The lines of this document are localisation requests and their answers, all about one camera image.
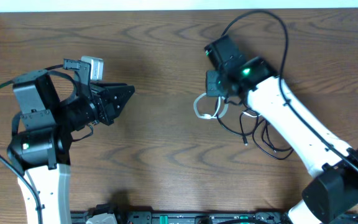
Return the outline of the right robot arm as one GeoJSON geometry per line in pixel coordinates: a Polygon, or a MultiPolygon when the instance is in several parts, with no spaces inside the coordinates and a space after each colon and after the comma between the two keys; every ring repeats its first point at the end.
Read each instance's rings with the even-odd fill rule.
{"type": "Polygon", "coordinates": [[[358,204],[358,149],[339,139],[296,98],[262,57],[248,60],[228,35],[204,48],[213,64],[208,96],[238,96],[289,143],[313,181],[291,210],[292,223],[331,223],[358,204]]]}

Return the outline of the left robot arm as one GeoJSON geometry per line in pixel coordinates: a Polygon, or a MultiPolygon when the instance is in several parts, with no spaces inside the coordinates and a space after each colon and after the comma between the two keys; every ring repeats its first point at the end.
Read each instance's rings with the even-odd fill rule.
{"type": "Polygon", "coordinates": [[[71,223],[70,147],[74,131],[113,124],[135,92],[104,83],[104,62],[84,56],[13,80],[20,112],[7,155],[18,171],[28,223],[71,223]]]}

